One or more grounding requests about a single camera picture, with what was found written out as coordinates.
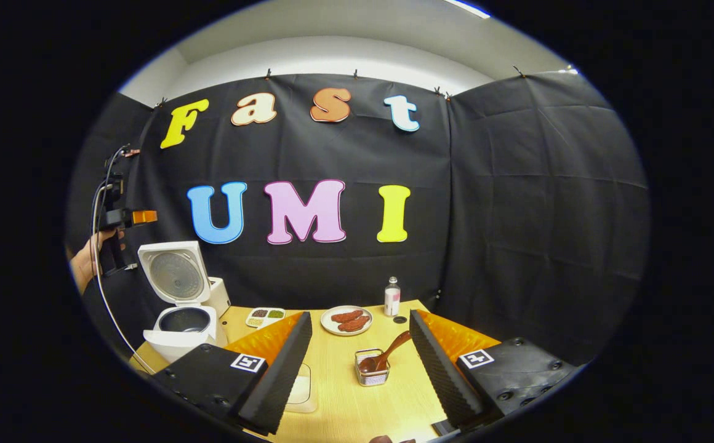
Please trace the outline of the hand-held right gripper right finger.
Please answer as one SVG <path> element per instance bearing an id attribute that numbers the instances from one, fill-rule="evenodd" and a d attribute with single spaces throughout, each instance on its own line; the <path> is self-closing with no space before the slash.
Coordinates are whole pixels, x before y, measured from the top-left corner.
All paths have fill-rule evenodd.
<path id="1" fill-rule="evenodd" d="M 524 337 L 498 341 L 421 309 L 410 312 L 409 330 L 447 422 L 459 431 L 524 410 L 579 373 Z"/>

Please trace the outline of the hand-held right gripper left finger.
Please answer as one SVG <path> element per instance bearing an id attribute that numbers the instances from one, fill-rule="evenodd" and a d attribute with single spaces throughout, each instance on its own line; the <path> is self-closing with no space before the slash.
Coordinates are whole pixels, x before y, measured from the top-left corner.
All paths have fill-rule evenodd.
<path id="1" fill-rule="evenodd" d="M 312 333 L 301 311 L 225 347 L 198 345 L 151 385 L 223 426 L 276 434 Z"/>

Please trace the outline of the white rice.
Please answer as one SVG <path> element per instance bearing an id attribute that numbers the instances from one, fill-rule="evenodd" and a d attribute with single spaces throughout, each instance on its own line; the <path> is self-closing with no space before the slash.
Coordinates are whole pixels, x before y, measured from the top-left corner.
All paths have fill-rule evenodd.
<path id="1" fill-rule="evenodd" d="M 292 405 L 305 404 L 310 400 L 310 393 L 310 376 L 297 375 L 287 403 Z"/>

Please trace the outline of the brown wooden spoon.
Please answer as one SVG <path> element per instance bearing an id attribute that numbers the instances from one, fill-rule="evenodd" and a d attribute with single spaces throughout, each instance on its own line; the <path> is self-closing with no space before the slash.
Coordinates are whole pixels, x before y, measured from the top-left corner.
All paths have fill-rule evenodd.
<path id="1" fill-rule="evenodd" d="M 379 371 L 387 370 L 388 357 L 391 355 L 391 353 L 394 352 L 394 350 L 399 348 L 399 346 L 405 344 L 405 342 L 408 342 L 408 340 L 410 339 L 410 331 L 404 331 L 399 334 L 399 336 L 396 337 L 393 342 L 391 342 L 391 345 L 389 345 L 386 351 L 383 351 L 378 356 L 366 357 L 365 359 L 363 359 L 358 365 L 360 374 L 368 375 L 369 373 L 376 373 Z"/>

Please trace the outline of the wire chopstick holder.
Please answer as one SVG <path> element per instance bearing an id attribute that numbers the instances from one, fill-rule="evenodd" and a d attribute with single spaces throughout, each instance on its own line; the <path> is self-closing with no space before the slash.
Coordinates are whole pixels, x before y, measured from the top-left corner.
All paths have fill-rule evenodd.
<path id="1" fill-rule="evenodd" d="M 371 385 L 382 385 L 385 384 L 385 382 L 387 381 L 390 369 L 389 362 L 385 363 L 385 367 L 383 370 L 373 372 L 363 372 L 360 370 L 360 364 L 361 362 L 363 362 L 363 360 L 367 358 L 377 358 L 382 353 L 384 353 L 384 350 L 382 350 L 381 348 L 369 348 L 355 351 L 355 376 L 357 377 L 357 381 L 359 382 L 359 384 L 363 387 L 368 387 Z"/>

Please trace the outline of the white rice cooker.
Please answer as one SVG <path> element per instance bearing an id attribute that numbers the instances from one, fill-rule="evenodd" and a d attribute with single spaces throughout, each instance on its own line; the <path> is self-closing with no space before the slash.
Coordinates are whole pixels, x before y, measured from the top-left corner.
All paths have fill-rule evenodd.
<path id="1" fill-rule="evenodd" d="M 171 307 L 144 340 L 170 364 L 200 345 L 223 346 L 217 308 L 210 305 L 212 283 L 197 241 L 144 244 L 138 260 L 155 295 Z"/>

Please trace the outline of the clear glass container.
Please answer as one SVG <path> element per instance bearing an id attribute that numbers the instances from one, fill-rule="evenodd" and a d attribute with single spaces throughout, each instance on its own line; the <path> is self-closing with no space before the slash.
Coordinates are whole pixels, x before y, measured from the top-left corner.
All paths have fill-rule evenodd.
<path id="1" fill-rule="evenodd" d="M 310 366 L 301 364 L 287 398 L 285 412 L 310 414 L 318 408 L 318 393 Z"/>

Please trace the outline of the divided white bean dish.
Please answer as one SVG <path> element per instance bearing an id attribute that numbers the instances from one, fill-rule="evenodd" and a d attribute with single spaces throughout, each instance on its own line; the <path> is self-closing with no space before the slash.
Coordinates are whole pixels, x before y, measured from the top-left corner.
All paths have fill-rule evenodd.
<path id="1" fill-rule="evenodd" d="M 286 317 L 286 310 L 283 308 L 254 308 L 247 315 L 245 325 L 261 329 Z"/>

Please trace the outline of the round white plate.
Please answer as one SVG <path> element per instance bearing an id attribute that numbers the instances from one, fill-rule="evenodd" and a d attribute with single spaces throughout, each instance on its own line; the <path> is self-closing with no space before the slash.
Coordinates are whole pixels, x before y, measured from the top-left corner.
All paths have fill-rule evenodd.
<path id="1" fill-rule="evenodd" d="M 358 329 L 353 328 L 353 330 L 341 330 L 340 326 L 344 325 L 345 323 L 337 322 L 332 319 L 332 317 L 334 317 L 335 315 L 349 314 L 355 311 L 359 311 L 359 313 L 361 314 L 360 317 L 364 317 L 365 320 L 365 322 L 361 323 L 361 327 Z M 327 332 L 339 336 L 355 336 L 364 333 L 365 331 L 369 330 L 372 325 L 372 322 L 373 314 L 371 314 L 368 309 L 362 308 L 362 306 L 353 305 L 334 306 L 333 308 L 324 311 L 320 317 L 320 323 L 323 328 Z"/>

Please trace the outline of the small clear bottle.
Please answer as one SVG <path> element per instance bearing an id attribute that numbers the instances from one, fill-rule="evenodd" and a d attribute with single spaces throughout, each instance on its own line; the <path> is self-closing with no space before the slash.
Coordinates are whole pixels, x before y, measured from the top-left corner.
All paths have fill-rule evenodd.
<path id="1" fill-rule="evenodd" d="M 389 317 L 396 317 L 399 314 L 400 306 L 400 286 L 395 276 L 389 277 L 388 285 L 384 290 L 384 313 Z"/>

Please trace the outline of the white toaster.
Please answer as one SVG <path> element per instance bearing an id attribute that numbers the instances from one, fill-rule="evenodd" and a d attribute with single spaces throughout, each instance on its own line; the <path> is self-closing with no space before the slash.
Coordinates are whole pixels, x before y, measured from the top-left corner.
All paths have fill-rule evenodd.
<path id="1" fill-rule="evenodd" d="M 215 309 L 217 319 L 219 319 L 230 308 L 230 298 L 222 278 L 208 277 L 207 279 L 210 283 L 210 295 L 209 299 L 203 304 Z"/>

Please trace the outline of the black backdrop cloth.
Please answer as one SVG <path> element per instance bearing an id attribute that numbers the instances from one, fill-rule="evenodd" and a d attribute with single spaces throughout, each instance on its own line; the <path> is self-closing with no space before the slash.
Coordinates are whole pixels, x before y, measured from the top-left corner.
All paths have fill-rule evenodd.
<path id="1" fill-rule="evenodd" d="M 615 333 L 643 274 L 650 201 L 619 116 L 581 76 L 503 79 L 445 99 L 335 74 L 243 79 L 150 110 L 116 95 L 85 142 L 65 243 L 92 230 L 118 148 L 142 244 L 199 241 L 239 306 L 401 298 L 573 365 Z"/>

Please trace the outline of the long ceiling light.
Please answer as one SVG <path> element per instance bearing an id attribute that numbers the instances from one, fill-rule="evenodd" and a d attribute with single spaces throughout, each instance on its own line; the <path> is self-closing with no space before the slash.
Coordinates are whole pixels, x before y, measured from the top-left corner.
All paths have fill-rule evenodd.
<path id="1" fill-rule="evenodd" d="M 482 9 L 478 6 L 473 6 L 472 4 L 469 4 L 467 2 L 461 2 L 461 0 L 442 0 L 442 1 L 446 2 L 450 5 L 453 5 L 455 7 L 458 7 L 459 9 L 463 9 L 464 11 L 469 12 L 473 16 L 476 16 L 483 20 L 489 19 L 491 17 L 491 14 L 489 14 L 489 12 L 484 11 L 484 9 Z"/>

